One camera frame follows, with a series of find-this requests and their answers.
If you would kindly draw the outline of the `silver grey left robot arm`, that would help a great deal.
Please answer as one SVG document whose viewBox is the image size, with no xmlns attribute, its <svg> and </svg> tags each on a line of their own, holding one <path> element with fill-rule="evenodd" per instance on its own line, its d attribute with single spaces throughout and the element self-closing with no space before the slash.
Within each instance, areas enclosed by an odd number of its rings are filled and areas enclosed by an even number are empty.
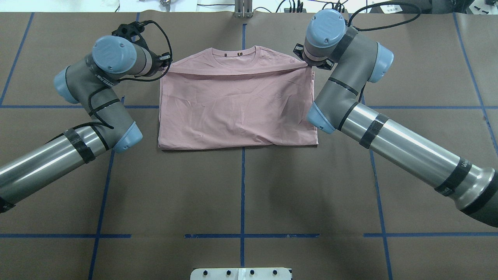
<svg viewBox="0 0 498 280">
<path fill-rule="evenodd" d="M 151 81 L 171 60 L 169 43 L 166 52 L 156 54 L 142 38 L 133 42 L 106 35 L 83 59 L 57 74 L 57 93 L 86 118 L 1 167 L 1 212 L 107 151 L 119 153 L 138 144 L 143 134 L 114 87 L 124 81 Z"/>
</svg>

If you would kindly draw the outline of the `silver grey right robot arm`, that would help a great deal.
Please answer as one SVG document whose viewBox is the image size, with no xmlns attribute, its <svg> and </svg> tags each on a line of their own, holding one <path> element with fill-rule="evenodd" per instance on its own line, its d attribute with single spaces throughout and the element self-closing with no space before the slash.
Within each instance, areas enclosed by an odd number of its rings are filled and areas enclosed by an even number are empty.
<svg viewBox="0 0 498 280">
<path fill-rule="evenodd" d="M 459 211 L 492 227 L 498 225 L 498 176 L 364 105 L 359 95 L 391 67 L 391 50 L 362 35 L 342 14 L 324 9 L 313 15 L 304 44 L 294 53 L 309 66 L 331 70 L 307 120 L 331 134 L 341 131 L 452 199 Z"/>
</svg>

